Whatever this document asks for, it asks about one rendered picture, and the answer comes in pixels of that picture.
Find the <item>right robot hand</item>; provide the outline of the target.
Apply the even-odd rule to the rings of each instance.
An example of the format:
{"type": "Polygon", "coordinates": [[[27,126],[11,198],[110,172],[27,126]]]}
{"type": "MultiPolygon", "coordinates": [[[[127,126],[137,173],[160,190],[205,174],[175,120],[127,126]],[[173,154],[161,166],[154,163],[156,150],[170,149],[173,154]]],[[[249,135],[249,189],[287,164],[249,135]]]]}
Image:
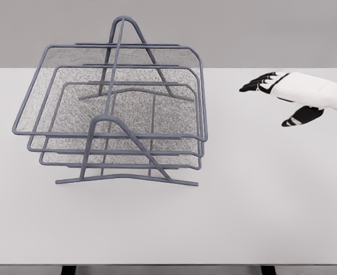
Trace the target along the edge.
{"type": "Polygon", "coordinates": [[[284,120],[282,127],[307,124],[330,107],[337,83],[308,74],[270,72],[243,85],[240,92],[260,91],[280,100],[302,105],[293,115],[284,120]]]}

